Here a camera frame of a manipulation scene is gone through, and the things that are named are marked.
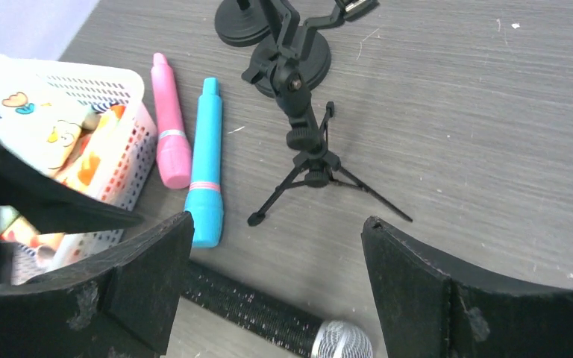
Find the black tripod shock mount stand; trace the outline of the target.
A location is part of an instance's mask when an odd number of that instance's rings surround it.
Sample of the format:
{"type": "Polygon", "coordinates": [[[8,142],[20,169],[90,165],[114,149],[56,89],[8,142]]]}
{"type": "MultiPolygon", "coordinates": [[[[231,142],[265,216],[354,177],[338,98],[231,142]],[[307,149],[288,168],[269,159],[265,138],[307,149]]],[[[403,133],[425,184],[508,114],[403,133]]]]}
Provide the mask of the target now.
{"type": "Polygon", "coordinates": [[[265,48],[253,55],[242,79],[255,84],[263,79],[270,83],[277,105],[285,113],[291,127],[286,135],[289,148],[298,153],[293,159],[294,168],[276,187],[272,195],[248,217],[248,225],[259,225],[269,208],[288,189],[299,186],[322,188],[329,183],[341,186],[342,181],[333,177],[334,172],[345,175],[347,187],[360,189],[378,199],[391,211],[410,222],[412,219],[385,197],[343,168],[340,158],[328,147],[328,122],[334,117],[334,103],[326,104],[325,116],[317,122],[313,112],[311,92],[299,65],[306,60],[313,48],[313,41],[320,29],[338,28],[365,16],[379,5],[378,1],[336,1],[328,16],[311,17],[303,24],[299,12],[289,1],[261,1],[260,7],[275,39],[275,47],[265,48]]]}

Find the black glitter microphone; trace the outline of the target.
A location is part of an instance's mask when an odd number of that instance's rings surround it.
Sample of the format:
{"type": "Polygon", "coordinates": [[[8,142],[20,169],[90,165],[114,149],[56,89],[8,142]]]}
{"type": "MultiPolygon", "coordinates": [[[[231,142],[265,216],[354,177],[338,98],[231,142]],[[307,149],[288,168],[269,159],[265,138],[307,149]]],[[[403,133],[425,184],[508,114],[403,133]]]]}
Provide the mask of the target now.
{"type": "Polygon", "coordinates": [[[320,318],[193,261],[182,297],[299,357],[374,356],[357,325],[320,318]]]}

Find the black round base clip stand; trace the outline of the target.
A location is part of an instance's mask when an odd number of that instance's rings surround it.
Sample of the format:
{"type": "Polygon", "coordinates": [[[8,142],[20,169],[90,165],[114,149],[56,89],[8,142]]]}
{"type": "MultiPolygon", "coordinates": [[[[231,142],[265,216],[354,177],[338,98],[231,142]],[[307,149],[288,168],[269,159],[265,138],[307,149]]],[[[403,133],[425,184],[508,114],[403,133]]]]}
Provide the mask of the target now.
{"type": "Polygon", "coordinates": [[[270,34],[262,8],[254,0],[223,0],[214,27],[220,40],[233,47],[258,44],[270,34]]]}

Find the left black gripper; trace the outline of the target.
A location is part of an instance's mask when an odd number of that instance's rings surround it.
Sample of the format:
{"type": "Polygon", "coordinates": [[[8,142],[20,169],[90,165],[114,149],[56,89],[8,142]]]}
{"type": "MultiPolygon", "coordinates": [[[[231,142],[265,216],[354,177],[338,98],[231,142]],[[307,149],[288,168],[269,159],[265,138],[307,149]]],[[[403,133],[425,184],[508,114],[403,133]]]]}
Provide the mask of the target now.
{"type": "MultiPolygon", "coordinates": [[[[0,206],[11,206],[41,233],[89,233],[132,227],[135,213],[105,204],[41,174],[0,143],[0,206]]],[[[8,281],[11,249],[0,243],[0,283],[8,281]]]]}

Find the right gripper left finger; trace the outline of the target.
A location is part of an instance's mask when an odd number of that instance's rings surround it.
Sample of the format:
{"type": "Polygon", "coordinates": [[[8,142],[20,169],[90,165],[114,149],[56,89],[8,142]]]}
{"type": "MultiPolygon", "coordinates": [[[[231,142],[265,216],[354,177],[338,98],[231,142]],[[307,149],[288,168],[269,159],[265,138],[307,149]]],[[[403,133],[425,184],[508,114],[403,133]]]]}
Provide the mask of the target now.
{"type": "Polygon", "coordinates": [[[0,285],[0,357],[160,357],[167,352],[193,220],[134,238],[21,285],[0,285]]]}

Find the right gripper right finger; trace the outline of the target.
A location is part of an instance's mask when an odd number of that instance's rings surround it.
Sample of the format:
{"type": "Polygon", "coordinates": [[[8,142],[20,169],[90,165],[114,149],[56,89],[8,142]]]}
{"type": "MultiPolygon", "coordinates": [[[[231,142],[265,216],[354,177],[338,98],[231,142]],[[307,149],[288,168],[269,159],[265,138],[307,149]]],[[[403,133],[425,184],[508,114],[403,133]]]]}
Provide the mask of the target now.
{"type": "Polygon", "coordinates": [[[389,357],[573,357],[573,289],[489,271],[376,216],[361,239],[389,357]]]}

